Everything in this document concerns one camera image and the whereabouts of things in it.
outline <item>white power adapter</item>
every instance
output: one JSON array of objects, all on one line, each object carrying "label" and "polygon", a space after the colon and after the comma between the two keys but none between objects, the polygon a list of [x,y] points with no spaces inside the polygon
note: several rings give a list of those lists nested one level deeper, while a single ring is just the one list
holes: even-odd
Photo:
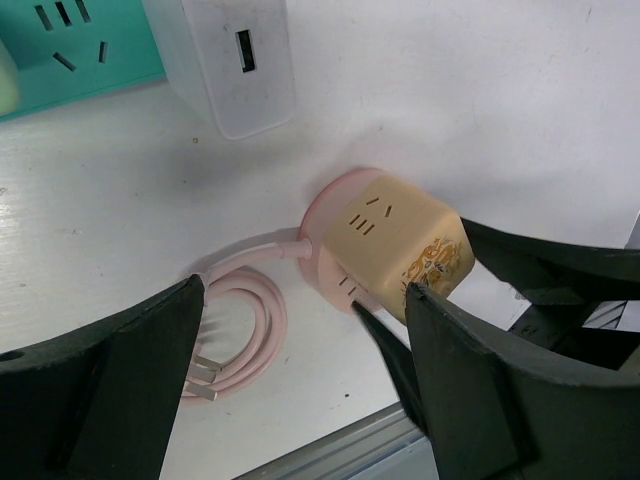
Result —
[{"label": "white power adapter", "polygon": [[223,136],[290,120],[296,106],[285,0],[143,0],[173,90]]}]

